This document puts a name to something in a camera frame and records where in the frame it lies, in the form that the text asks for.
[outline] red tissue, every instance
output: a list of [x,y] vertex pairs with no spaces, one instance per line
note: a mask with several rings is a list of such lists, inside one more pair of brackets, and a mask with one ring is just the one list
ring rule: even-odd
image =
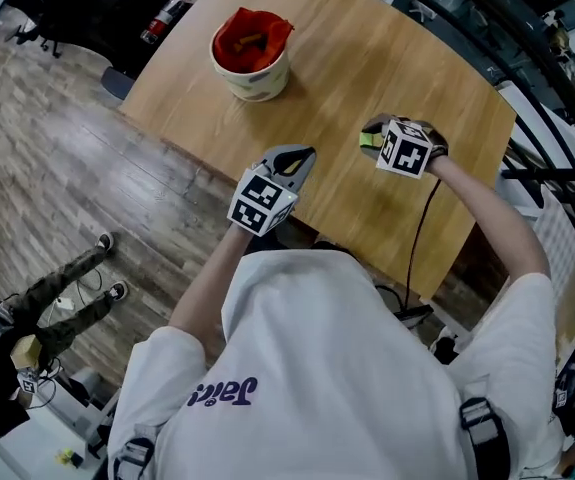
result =
[[216,34],[214,57],[228,71],[255,73],[283,53],[293,29],[291,23],[274,13],[241,7]]

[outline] wooden floor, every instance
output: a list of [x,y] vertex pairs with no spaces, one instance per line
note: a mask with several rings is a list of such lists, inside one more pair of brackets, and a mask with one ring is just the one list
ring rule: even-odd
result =
[[[166,323],[224,234],[233,190],[124,122],[119,101],[99,83],[103,58],[65,45],[56,60],[38,43],[4,43],[24,18],[3,8],[0,19],[0,299],[91,247],[101,232],[117,232],[118,252],[100,272],[104,287],[125,279],[130,296],[62,360],[68,373],[91,365],[119,385],[133,344]],[[480,259],[487,257],[479,237],[472,240],[437,294],[466,327],[499,283],[481,281],[490,263]],[[82,307],[74,287],[65,296]],[[52,321],[66,316],[56,310]]]

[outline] office chair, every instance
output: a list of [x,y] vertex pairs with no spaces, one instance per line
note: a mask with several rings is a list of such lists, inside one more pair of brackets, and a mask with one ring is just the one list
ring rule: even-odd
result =
[[45,40],[87,48],[108,59],[103,86],[124,99],[165,36],[185,12],[166,28],[155,44],[140,38],[142,32],[169,0],[39,0],[37,33]]

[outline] shoe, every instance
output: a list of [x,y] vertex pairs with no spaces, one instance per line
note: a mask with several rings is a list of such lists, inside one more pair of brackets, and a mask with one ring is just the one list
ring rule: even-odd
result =
[[111,249],[114,247],[114,235],[111,233],[103,233],[98,237],[96,247],[103,247],[107,250],[107,252],[111,251]]
[[112,287],[109,289],[109,295],[111,295],[114,302],[118,302],[119,300],[123,300],[127,297],[129,293],[129,288],[127,288],[127,283],[125,281],[118,281],[114,283]]

